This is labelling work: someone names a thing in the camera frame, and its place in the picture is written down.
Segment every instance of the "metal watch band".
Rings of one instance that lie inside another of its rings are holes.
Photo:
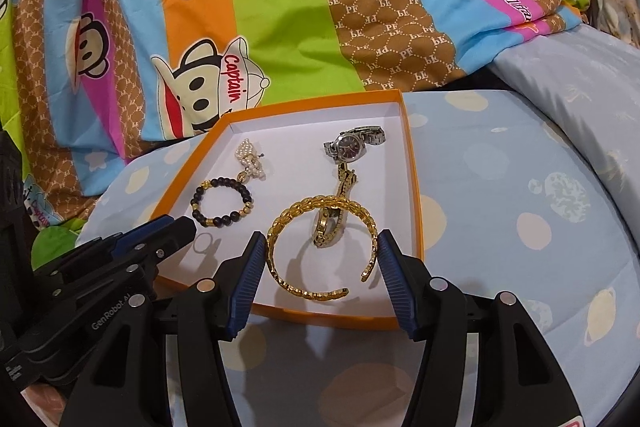
[[[327,156],[331,156],[331,158],[335,158],[337,155],[337,151],[334,149],[334,142],[325,142],[324,152]]]
[[[348,132],[359,135],[367,145],[380,145],[385,142],[385,132],[377,125],[356,127]]]

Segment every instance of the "bed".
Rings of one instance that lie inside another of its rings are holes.
[[[404,99],[430,271],[468,293],[517,293],[558,357],[586,425],[598,425],[640,364],[640,266],[615,204],[564,133],[519,94],[461,90]],[[79,241],[144,223],[199,140],[127,166]],[[148,173],[142,184],[140,172]],[[204,250],[202,263],[215,263],[209,257]],[[335,330],[258,316],[223,346],[242,424],[265,427],[399,425],[421,353],[400,331]],[[470,339],[471,391],[460,427],[470,424],[473,356]],[[177,376],[171,348],[168,360]],[[274,386],[283,364],[287,378]],[[301,379],[308,383],[302,391]],[[185,423],[177,386],[174,378],[179,426]],[[294,403],[287,396],[296,396]]]

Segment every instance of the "watch face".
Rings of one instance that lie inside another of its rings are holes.
[[[338,158],[345,162],[357,160],[362,153],[362,143],[353,134],[340,136],[335,143]]]

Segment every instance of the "pf logo pattern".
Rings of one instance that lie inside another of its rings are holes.
[[[464,75],[420,0],[328,2],[342,53],[366,89],[429,89]]]

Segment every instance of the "screw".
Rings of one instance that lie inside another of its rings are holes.
[[[513,293],[510,292],[502,292],[500,294],[500,301],[507,306],[513,306],[518,300]]]
[[[216,282],[211,279],[203,279],[196,284],[196,288],[198,291],[202,293],[210,292],[213,288],[216,287]]]
[[[136,293],[135,295],[132,295],[129,297],[129,306],[131,306],[132,308],[137,308],[138,306],[142,306],[142,304],[144,303],[145,303],[145,296],[140,293]]]
[[[434,277],[429,281],[429,286],[431,286],[434,290],[438,292],[442,292],[449,287],[449,283],[446,280],[441,279],[440,277]]]

